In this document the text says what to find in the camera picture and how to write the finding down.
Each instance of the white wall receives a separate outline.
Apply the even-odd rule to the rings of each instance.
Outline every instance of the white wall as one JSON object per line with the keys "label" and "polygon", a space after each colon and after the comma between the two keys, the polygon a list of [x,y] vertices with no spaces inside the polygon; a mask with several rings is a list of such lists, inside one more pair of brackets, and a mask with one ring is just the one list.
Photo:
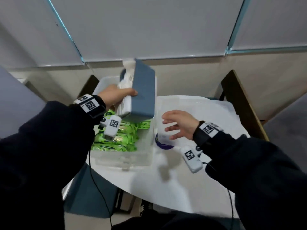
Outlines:
{"label": "white wall", "polygon": [[[152,60],[146,63],[156,71],[159,96],[213,96],[224,76],[235,69],[259,119],[264,120],[307,91],[306,61],[307,52]],[[90,66],[97,78],[115,76],[122,70],[120,62],[97,62]],[[72,66],[11,70],[11,73],[15,77],[29,77],[31,73],[45,72],[74,100],[93,71],[86,66]]]}

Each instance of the white sensor device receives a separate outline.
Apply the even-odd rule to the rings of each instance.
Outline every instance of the white sensor device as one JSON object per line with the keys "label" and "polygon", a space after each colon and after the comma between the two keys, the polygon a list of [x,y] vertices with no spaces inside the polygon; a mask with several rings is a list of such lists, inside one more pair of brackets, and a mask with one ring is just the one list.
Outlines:
{"label": "white sensor device", "polygon": [[190,171],[194,174],[203,168],[203,163],[198,158],[195,147],[184,146],[180,148],[180,153]]}
{"label": "white sensor device", "polygon": [[99,124],[101,128],[106,127],[103,132],[103,138],[106,140],[114,140],[121,121],[121,117],[116,115],[112,115],[109,119],[103,117]]}

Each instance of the transparent storage box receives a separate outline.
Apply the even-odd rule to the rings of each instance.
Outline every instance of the transparent storage box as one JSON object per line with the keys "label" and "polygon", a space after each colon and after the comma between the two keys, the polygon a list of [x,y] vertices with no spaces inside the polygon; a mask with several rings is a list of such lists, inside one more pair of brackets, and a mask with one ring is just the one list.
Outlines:
{"label": "transparent storage box", "polygon": [[[98,94],[108,85],[119,83],[119,76],[102,78],[93,94]],[[150,128],[138,129],[139,140],[135,143],[137,151],[135,152],[117,152],[117,151],[98,151],[91,150],[91,159],[95,159],[97,165],[129,168],[131,166],[149,166],[152,162],[152,154],[154,150],[154,128],[155,119],[150,123]],[[98,132],[98,126],[94,127],[95,132]]]}

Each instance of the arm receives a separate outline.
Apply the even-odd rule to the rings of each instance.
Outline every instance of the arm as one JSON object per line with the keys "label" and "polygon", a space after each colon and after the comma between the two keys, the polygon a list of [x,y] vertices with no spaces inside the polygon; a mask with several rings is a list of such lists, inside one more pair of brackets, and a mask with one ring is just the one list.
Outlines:
{"label": "arm", "polygon": [[[166,131],[181,130],[172,139],[199,137],[193,135],[199,122],[190,114],[167,112],[163,118],[177,122]],[[274,144],[244,135],[235,140],[219,132],[199,146],[212,159],[214,169],[207,166],[208,175],[236,194],[246,229],[296,229],[304,224],[307,176]]]}
{"label": "arm", "polygon": [[[110,108],[127,95],[136,91],[112,85],[96,99]],[[61,190],[85,163],[99,121],[78,105],[52,101],[17,134],[0,141],[0,203],[6,216],[23,216],[33,224],[44,207],[44,219],[50,212],[48,218],[59,216],[63,225]],[[30,209],[36,214],[29,218]]]}

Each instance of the hand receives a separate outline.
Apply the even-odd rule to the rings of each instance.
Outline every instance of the hand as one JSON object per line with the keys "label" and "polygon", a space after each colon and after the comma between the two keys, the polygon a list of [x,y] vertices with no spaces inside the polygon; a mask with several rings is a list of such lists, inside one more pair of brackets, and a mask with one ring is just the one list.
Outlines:
{"label": "hand", "polygon": [[106,110],[109,110],[112,105],[119,105],[121,100],[127,95],[136,96],[138,92],[133,88],[117,88],[117,85],[109,85],[98,96],[106,104]]}
{"label": "hand", "polygon": [[178,139],[184,136],[187,139],[193,140],[193,134],[199,121],[192,115],[185,111],[172,110],[164,113],[162,118],[164,119],[163,124],[177,122],[177,124],[165,128],[165,131],[180,130],[177,134],[171,135],[169,139]]}

